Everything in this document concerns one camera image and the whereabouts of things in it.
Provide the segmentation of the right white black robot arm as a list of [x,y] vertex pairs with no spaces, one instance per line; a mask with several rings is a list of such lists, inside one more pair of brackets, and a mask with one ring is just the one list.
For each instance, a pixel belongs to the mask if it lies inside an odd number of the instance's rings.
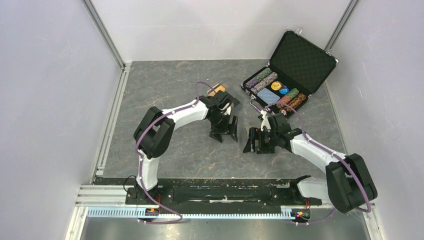
[[378,191],[364,159],[357,153],[347,155],[312,139],[301,128],[291,128],[284,114],[260,116],[260,127],[248,130],[244,153],[273,154],[277,147],[308,160],[325,178],[302,176],[289,189],[289,199],[302,204],[308,198],[330,202],[336,210],[348,213],[370,211]]

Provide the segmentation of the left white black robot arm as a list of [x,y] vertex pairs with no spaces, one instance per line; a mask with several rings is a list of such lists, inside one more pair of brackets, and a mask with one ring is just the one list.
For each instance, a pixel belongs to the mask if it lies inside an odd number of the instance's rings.
[[232,115],[232,108],[238,100],[226,91],[219,90],[213,96],[201,95],[193,101],[171,109],[153,106],[134,131],[135,151],[139,156],[136,182],[140,186],[138,197],[145,204],[157,198],[160,157],[168,149],[174,131],[190,123],[202,120],[210,122],[209,136],[222,142],[229,135],[237,142],[238,117]]

